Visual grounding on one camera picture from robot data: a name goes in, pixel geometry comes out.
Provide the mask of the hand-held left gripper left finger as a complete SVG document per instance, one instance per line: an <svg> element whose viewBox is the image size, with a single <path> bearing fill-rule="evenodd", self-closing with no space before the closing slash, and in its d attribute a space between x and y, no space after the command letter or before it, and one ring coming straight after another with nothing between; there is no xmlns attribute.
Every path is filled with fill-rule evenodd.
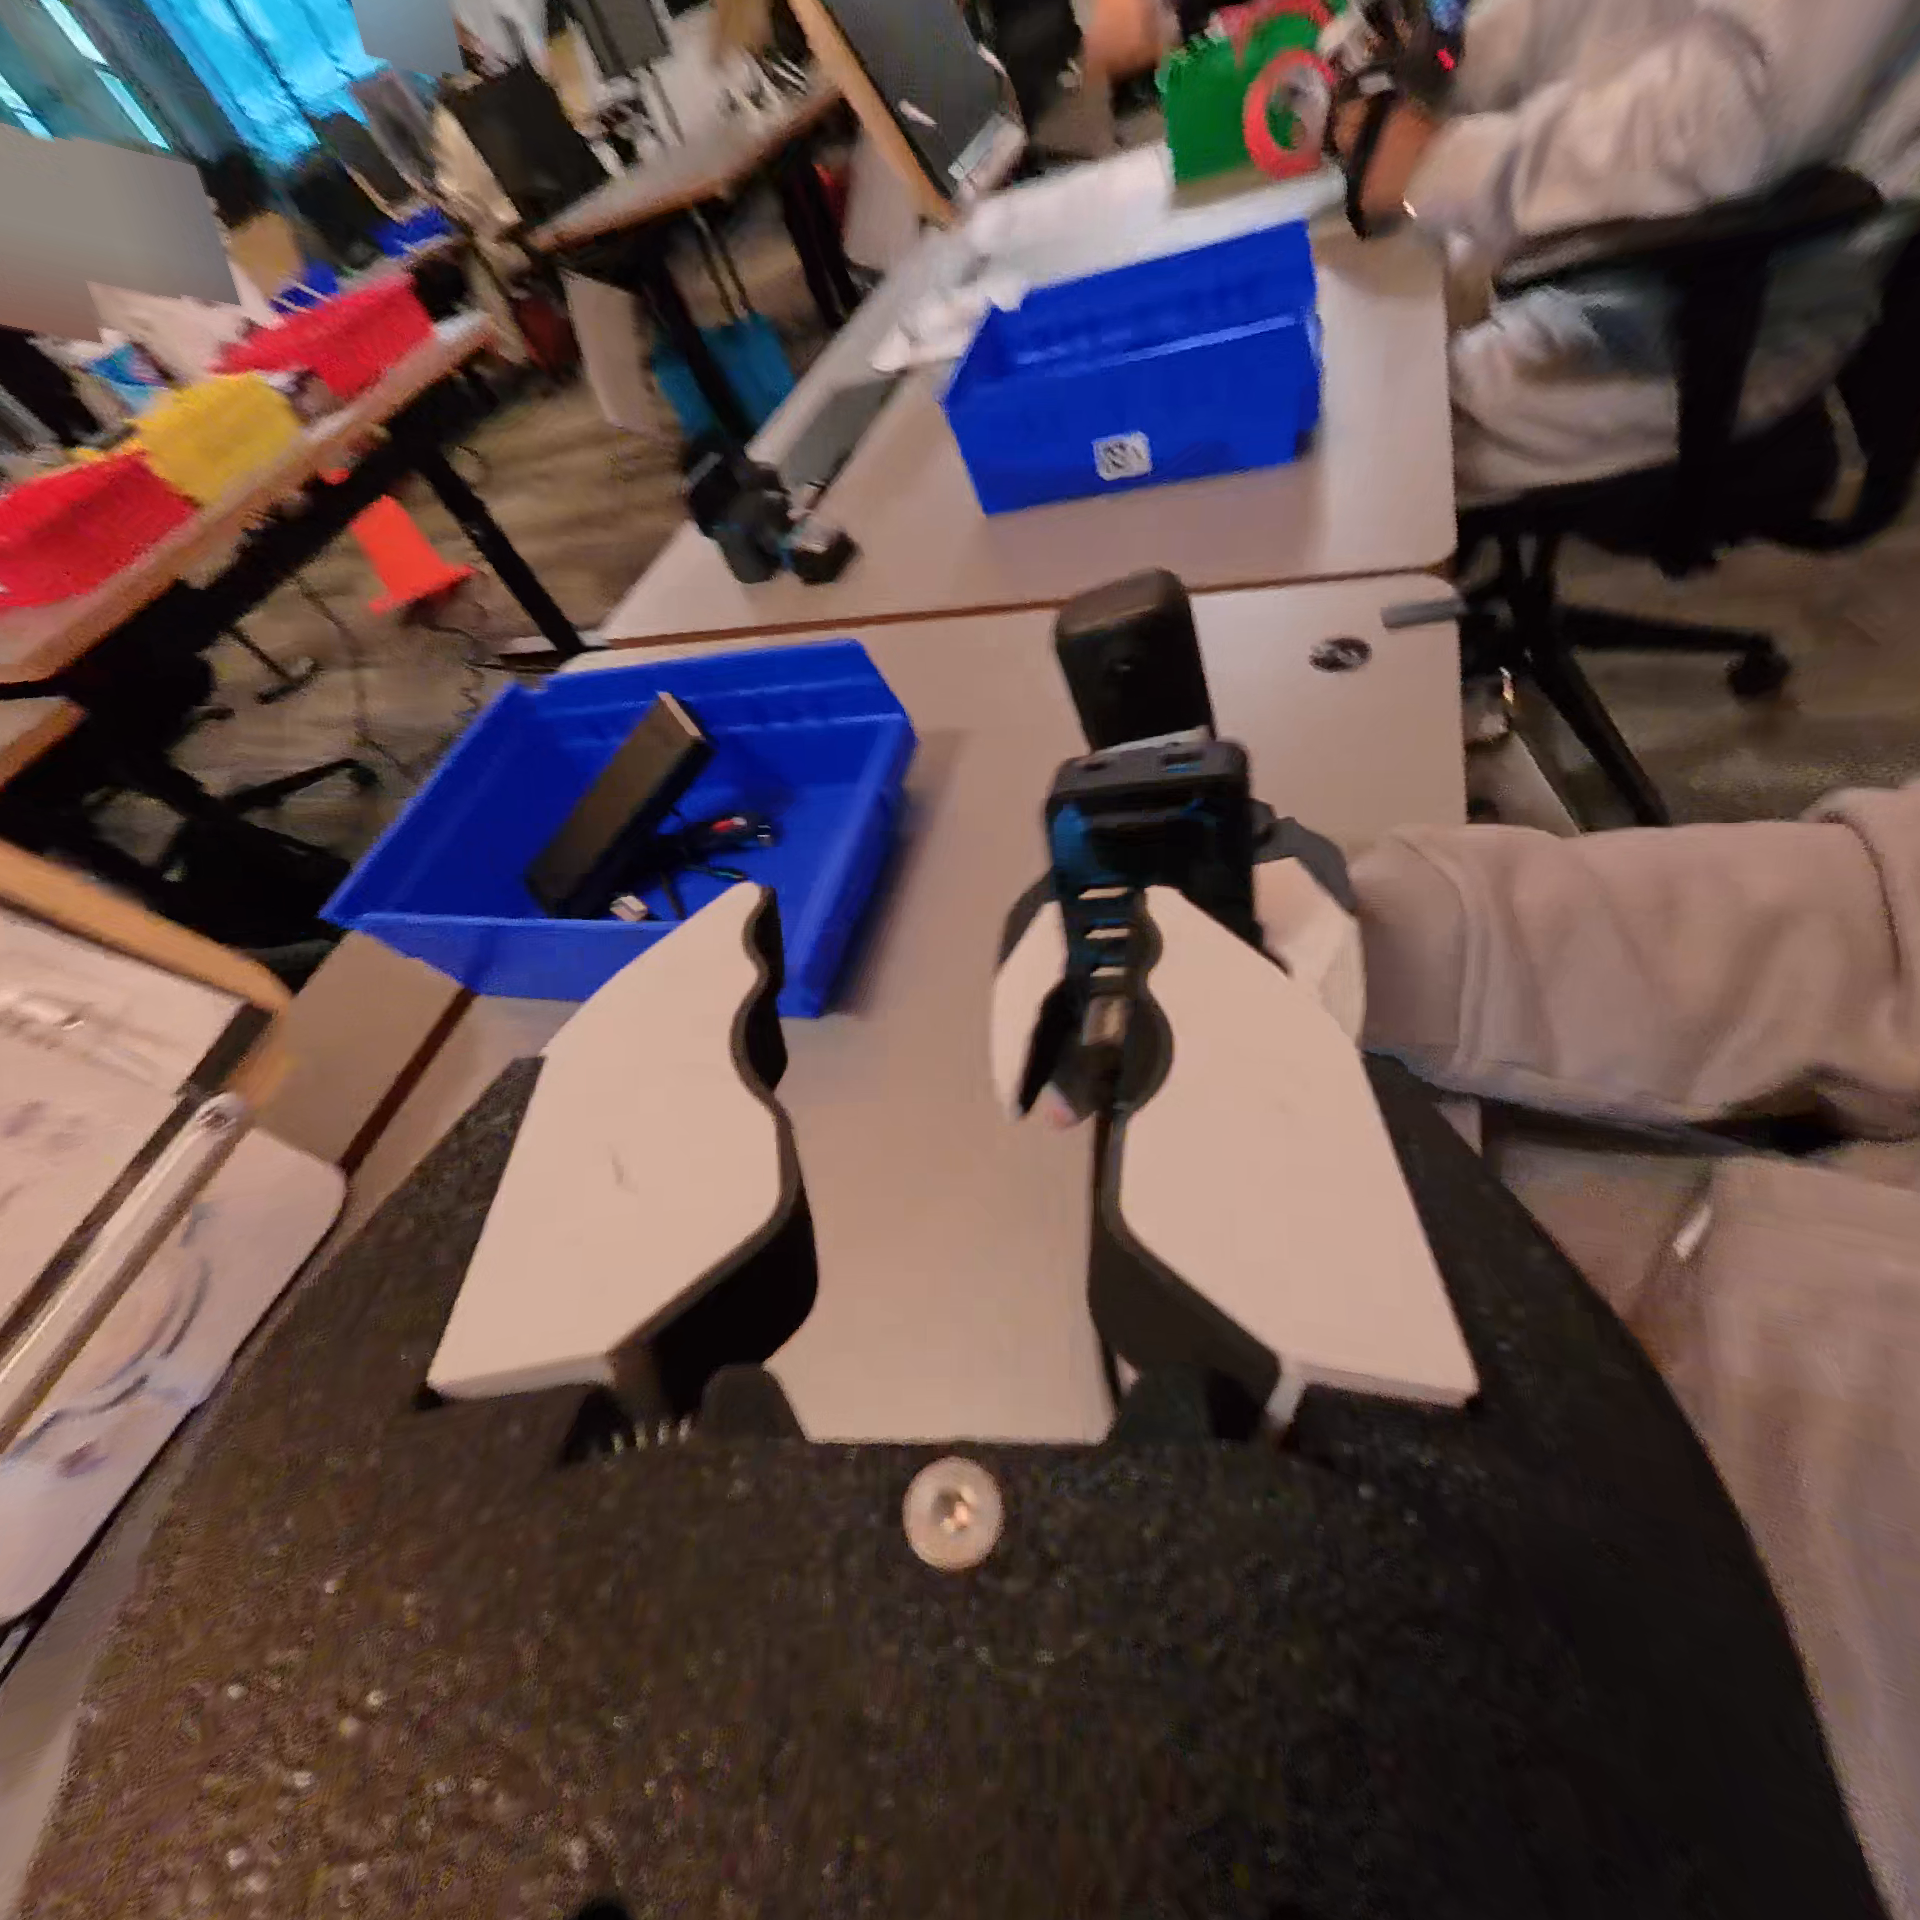
<svg viewBox="0 0 1920 1920"><path fill-rule="evenodd" d="M819 1297L779 993L779 899L737 882L543 1044L427 1389L601 1389L693 1423Z"/></svg>

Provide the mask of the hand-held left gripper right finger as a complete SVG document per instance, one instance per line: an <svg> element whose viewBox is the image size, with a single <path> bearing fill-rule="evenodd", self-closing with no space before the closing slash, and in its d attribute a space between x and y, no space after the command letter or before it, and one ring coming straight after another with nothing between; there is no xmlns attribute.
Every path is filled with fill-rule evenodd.
<svg viewBox="0 0 1920 1920"><path fill-rule="evenodd" d="M1144 1038L1162 1064L1106 1133L1090 1309L1127 1374L1193 1366L1235 1423L1305 1389L1476 1397L1360 1051L1300 982L1173 887L1143 896Z"/></svg>

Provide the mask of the black electronic device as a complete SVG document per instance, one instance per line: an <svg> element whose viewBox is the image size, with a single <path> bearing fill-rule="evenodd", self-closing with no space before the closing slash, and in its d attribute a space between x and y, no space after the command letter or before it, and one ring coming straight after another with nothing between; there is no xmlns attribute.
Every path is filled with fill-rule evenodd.
<svg viewBox="0 0 1920 1920"><path fill-rule="evenodd" d="M553 919L601 919L615 896L658 874L666 825L708 773L714 740L670 689L654 696L618 755L526 874Z"/></svg>

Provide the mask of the person's right forearm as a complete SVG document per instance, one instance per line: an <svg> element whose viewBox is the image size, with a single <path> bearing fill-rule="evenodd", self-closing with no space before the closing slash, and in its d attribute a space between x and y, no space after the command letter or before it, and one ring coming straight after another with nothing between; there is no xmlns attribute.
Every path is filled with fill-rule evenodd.
<svg viewBox="0 0 1920 1920"><path fill-rule="evenodd" d="M1629 1129L1917 1134L1917 784L1797 820L1401 831L1351 866L1366 1044Z"/></svg>

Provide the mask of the grey neighbouring desk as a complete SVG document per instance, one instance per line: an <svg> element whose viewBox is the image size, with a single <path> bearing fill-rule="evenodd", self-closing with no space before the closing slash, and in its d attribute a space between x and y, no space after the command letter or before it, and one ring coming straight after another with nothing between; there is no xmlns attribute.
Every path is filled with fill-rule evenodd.
<svg viewBox="0 0 1920 1920"><path fill-rule="evenodd" d="M1173 176L1160 142L1055 173L1081 166ZM1143 563L1173 568L1193 593L1434 569L1453 556L1456 487L1443 261L1430 240L1415 233L1358 240L1342 223L1338 173L1288 183L1242 173L1173 186L1138 259L1288 218L1310 224L1322 314L1322 421L1295 464L1115 504L983 516L939 407L945 366L925 366L905 375L824 493L828 523L861 546L844 579L741 587L714 544L684 524L601 619L598 642L856 633L878 621L1054 609ZM824 403L870 375L870 350L952 228L916 239L769 419L754 457L785 459Z"/></svg>

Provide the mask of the blue plastic bin white label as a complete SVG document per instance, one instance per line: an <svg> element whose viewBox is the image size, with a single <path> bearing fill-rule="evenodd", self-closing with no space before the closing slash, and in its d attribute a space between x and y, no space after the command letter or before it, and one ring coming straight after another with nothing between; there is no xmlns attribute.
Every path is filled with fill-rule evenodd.
<svg viewBox="0 0 1920 1920"><path fill-rule="evenodd" d="M987 516L1295 464L1322 424L1310 224L1244 228L991 308L942 415Z"/></svg>

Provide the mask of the clipboard with paper sheets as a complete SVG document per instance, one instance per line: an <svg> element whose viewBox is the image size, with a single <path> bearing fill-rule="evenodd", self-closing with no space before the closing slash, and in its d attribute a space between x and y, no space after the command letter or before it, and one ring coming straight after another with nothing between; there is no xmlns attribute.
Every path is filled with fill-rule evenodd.
<svg viewBox="0 0 1920 1920"><path fill-rule="evenodd" d="M4 1652L322 1248L255 1118L274 1009L4 908Z"/></svg>

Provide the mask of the wooden document board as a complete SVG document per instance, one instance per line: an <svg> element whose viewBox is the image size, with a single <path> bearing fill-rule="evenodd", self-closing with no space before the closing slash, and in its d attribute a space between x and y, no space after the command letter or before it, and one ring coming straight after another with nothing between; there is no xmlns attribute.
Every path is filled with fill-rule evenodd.
<svg viewBox="0 0 1920 1920"><path fill-rule="evenodd" d="M265 963L13 841L4 841L4 905L271 1016L294 1004L289 988Z"/></svg>

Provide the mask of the white crumpled paper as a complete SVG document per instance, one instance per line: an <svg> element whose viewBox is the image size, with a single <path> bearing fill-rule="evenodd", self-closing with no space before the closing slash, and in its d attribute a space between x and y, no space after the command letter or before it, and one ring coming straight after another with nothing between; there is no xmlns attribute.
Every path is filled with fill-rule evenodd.
<svg viewBox="0 0 1920 1920"><path fill-rule="evenodd" d="M1079 281L1144 252L1173 206L1169 173L1081 166L991 195L938 243L934 266L868 357L875 375L945 366L976 327L1036 291Z"/></svg>

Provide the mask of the teal bag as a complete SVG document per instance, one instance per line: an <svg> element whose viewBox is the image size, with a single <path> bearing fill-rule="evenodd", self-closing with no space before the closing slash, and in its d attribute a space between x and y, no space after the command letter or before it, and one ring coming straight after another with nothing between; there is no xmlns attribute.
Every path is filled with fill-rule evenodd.
<svg viewBox="0 0 1920 1920"><path fill-rule="evenodd" d="M781 335L763 314L748 314L721 327L701 327L701 342L732 388L732 395L748 419L748 438L754 438L796 384ZM648 372L654 375L654 384L673 410L684 438L721 431L721 421L711 412L704 389L697 384L697 375L684 362L684 354L673 346L650 348Z"/></svg>

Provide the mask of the orange traffic cone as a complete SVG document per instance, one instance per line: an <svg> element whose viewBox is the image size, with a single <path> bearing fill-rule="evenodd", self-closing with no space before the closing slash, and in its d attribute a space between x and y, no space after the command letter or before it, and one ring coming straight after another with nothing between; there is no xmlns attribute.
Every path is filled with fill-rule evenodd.
<svg viewBox="0 0 1920 1920"><path fill-rule="evenodd" d="M419 528L411 513L381 493L347 523L347 534L371 568L374 595L368 612L411 615L448 601L475 579L467 561L448 561Z"/></svg>

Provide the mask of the black swivel office chair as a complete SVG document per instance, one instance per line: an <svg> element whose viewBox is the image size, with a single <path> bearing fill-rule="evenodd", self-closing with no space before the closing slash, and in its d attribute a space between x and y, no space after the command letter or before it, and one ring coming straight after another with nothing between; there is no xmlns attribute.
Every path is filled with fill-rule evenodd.
<svg viewBox="0 0 1920 1920"><path fill-rule="evenodd" d="M1715 656L1743 701L1778 696L1793 665L1763 632L1566 607L1561 546L1587 539L1681 579L1754 539L1810 556L1856 548L1901 516L1917 485L1917 360L1895 332L1917 324L1917 239L1894 259L1877 321L1840 369L1783 421L1741 434L1770 267L1813 240L1858 239L1891 212L1875 183L1826 161L1693 212L1564 228L1497 281L1515 297L1642 272L1666 297L1673 457L1472 510L1456 544L1458 569L1485 546L1498 556L1489 575L1462 589L1462 683L1501 683L1508 708L1521 689L1544 701L1635 827L1666 827L1671 811L1577 652Z"/></svg>

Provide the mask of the yellow plastic bin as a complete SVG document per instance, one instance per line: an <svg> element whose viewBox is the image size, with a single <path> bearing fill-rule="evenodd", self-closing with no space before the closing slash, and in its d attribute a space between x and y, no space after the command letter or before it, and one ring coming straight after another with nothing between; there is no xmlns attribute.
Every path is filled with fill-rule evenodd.
<svg viewBox="0 0 1920 1920"><path fill-rule="evenodd" d="M222 501L300 441L295 403L261 372L165 389L130 427L148 466L194 505Z"/></svg>

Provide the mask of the red plastic bin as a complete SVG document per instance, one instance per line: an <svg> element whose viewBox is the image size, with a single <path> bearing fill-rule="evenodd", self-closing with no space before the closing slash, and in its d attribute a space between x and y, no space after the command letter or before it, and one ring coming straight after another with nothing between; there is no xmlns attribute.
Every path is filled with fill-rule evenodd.
<svg viewBox="0 0 1920 1920"><path fill-rule="evenodd" d="M228 342L211 366L220 375L313 375L333 395L351 399L433 338L436 324L411 276L378 274Z"/></svg>
<svg viewBox="0 0 1920 1920"><path fill-rule="evenodd" d="M198 504L144 452L108 452L4 492L4 609L40 609L101 589L191 524Z"/></svg>

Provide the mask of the grey partition panel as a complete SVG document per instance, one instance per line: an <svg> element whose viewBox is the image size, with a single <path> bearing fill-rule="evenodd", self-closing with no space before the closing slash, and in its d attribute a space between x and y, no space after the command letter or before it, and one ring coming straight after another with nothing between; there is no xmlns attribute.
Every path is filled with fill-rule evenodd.
<svg viewBox="0 0 1920 1920"><path fill-rule="evenodd" d="M150 150L4 128L4 324L95 338L97 286L239 303L198 170Z"/></svg>

